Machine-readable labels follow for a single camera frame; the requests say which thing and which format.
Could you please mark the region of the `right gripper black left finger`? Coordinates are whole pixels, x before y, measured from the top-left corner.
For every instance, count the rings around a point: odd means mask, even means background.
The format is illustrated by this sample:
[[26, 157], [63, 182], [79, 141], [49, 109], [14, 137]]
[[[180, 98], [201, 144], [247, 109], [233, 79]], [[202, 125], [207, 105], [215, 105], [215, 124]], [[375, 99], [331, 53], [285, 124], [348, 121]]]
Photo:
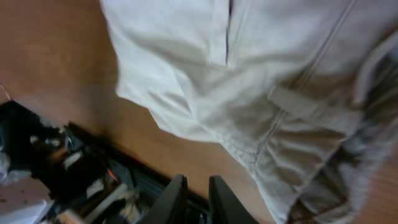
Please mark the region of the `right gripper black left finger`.
[[188, 202], [187, 178], [176, 175], [137, 224], [184, 224]]

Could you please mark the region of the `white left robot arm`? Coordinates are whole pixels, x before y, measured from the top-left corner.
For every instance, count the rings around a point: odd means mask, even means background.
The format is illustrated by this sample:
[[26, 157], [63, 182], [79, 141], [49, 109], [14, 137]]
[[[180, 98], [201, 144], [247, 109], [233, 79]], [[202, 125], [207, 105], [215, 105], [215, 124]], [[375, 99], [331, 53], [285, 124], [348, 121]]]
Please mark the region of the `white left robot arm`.
[[30, 177], [1, 187], [1, 224], [38, 223], [54, 203], [49, 194], [40, 180]]

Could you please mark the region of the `beige shorts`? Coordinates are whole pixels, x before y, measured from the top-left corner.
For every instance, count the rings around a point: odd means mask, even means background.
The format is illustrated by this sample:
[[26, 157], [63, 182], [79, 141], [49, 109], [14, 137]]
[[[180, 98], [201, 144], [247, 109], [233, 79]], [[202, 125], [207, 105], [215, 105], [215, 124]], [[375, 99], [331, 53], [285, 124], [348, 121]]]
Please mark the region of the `beige shorts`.
[[348, 223], [397, 140], [396, 0], [102, 1], [119, 97], [217, 142], [277, 223]]

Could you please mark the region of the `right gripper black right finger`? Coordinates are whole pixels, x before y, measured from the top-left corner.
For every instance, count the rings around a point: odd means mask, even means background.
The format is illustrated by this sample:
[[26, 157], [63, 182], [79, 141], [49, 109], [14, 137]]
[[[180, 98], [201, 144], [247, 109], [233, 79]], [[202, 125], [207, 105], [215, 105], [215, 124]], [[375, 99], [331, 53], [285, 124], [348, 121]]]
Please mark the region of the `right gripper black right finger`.
[[219, 175], [209, 179], [210, 220], [212, 224], [258, 224]]

